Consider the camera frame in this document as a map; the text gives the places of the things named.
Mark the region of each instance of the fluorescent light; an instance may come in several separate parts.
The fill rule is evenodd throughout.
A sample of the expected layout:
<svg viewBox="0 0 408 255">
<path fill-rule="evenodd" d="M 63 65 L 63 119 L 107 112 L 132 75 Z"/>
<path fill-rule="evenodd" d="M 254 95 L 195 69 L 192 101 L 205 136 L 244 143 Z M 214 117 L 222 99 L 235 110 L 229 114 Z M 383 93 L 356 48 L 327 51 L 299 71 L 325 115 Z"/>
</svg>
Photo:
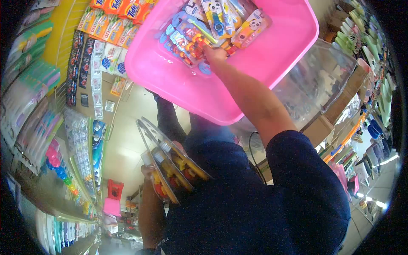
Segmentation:
<svg viewBox="0 0 408 255">
<path fill-rule="evenodd" d="M 386 208 L 388 207 L 387 204 L 384 204 L 383 202 L 380 202 L 380 201 L 377 201 L 376 204 L 377 204 L 379 207 L 384 208 L 384 209 L 386 209 Z"/>
<path fill-rule="evenodd" d="M 382 166 L 382 165 L 385 165 L 385 164 L 387 164 L 388 162 L 393 161 L 394 159 L 396 159 L 396 158 L 398 158 L 398 157 L 399 157 L 398 155 L 395 155 L 395 156 L 389 158 L 388 160 L 386 160 L 386 161 L 380 163 L 380 165 L 381 165 L 381 166 Z"/>
</svg>

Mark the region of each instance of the navy blue shirt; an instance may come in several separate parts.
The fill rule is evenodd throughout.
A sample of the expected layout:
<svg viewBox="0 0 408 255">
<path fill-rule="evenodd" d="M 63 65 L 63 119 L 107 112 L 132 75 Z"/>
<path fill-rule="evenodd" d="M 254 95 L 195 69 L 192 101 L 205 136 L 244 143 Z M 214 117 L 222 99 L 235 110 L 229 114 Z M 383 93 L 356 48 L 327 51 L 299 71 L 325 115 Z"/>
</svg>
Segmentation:
<svg viewBox="0 0 408 255">
<path fill-rule="evenodd" d="M 266 148 L 274 186 L 250 170 L 239 145 L 208 142 L 188 155 L 214 177 L 171 205 L 155 254 L 334 254 L 350 208 L 309 139 L 276 135 Z"/>
</svg>

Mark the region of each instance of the tide logo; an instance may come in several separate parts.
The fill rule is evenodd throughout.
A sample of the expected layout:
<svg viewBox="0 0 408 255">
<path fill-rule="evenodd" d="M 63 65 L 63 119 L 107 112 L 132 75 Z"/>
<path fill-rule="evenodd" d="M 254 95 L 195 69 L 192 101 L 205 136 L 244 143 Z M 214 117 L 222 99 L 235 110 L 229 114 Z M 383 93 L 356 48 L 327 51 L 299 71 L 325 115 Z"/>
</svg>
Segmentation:
<svg viewBox="0 0 408 255">
<path fill-rule="evenodd" d="M 131 4 L 126 8 L 126 16 L 130 19 L 134 19 L 137 16 L 137 13 L 140 10 L 140 5 L 138 4 Z"/>
<path fill-rule="evenodd" d="M 101 6 L 105 0 L 95 0 L 95 6 Z"/>
<path fill-rule="evenodd" d="M 117 9 L 119 9 L 121 2 L 122 2 L 122 0 L 111 0 L 109 7 L 112 10 L 117 10 Z"/>
</svg>

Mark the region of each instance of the pink container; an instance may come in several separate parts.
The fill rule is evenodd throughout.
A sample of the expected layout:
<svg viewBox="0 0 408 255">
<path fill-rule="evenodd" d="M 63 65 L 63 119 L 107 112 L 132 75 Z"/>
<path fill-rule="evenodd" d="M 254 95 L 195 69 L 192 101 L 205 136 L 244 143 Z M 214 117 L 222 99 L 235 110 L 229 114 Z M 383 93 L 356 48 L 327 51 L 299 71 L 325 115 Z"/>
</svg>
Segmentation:
<svg viewBox="0 0 408 255">
<path fill-rule="evenodd" d="M 316 41 L 319 27 L 307 0 L 253 0 L 273 24 L 228 63 L 272 89 Z M 138 85 L 218 125 L 244 114 L 214 74 L 189 68 L 157 39 L 186 0 L 160 0 L 140 27 L 125 58 L 128 76 Z"/>
</svg>

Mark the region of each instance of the orange detergent bag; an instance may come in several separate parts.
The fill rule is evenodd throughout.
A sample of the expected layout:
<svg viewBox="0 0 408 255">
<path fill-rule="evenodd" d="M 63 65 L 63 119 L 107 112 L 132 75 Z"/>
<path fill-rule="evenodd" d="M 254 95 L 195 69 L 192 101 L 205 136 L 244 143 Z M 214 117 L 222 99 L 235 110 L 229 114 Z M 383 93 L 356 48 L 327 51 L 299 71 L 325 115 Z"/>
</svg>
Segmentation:
<svg viewBox="0 0 408 255">
<path fill-rule="evenodd" d="M 105 1 L 109 1 L 109 0 L 92 0 L 89 3 L 89 6 L 92 8 L 103 8 L 103 4 L 105 3 Z"/>
<path fill-rule="evenodd" d="M 105 0 L 103 10 L 108 14 L 118 15 L 125 0 Z"/>
<path fill-rule="evenodd" d="M 143 24 L 146 20 L 150 11 L 154 8 L 159 0 L 141 0 L 140 1 L 140 12 L 138 13 L 136 19 L 133 20 L 134 24 Z"/>
<path fill-rule="evenodd" d="M 97 38 L 102 38 L 106 28 L 109 25 L 109 21 L 114 17 L 112 14 L 107 14 L 101 10 L 101 15 L 96 18 L 91 30 L 89 31 L 90 35 L 93 35 Z"/>
<path fill-rule="evenodd" d="M 124 0 L 119 11 L 119 17 L 135 20 L 141 9 L 139 0 Z"/>
<path fill-rule="evenodd" d="M 84 15 L 82 16 L 77 29 L 85 33 L 89 33 L 91 31 L 92 24 L 95 22 L 95 19 L 100 14 L 100 12 L 103 12 L 103 10 L 88 7 L 85 10 Z"/>
<path fill-rule="evenodd" d="M 118 46 L 129 49 L 130 43 L 133 41 L 139 27 L 140 25 L 128 24 L 119 38 Z"/>
<path fill-rule="evenodd" d="M 102 36 L 102 40 L 117 44 L 123 30 L 129 23 L 132 23 L 129 19 L 121 19 L 118 16 L 115 16 L 110 20 L 109 25 Z"/>
</svg>

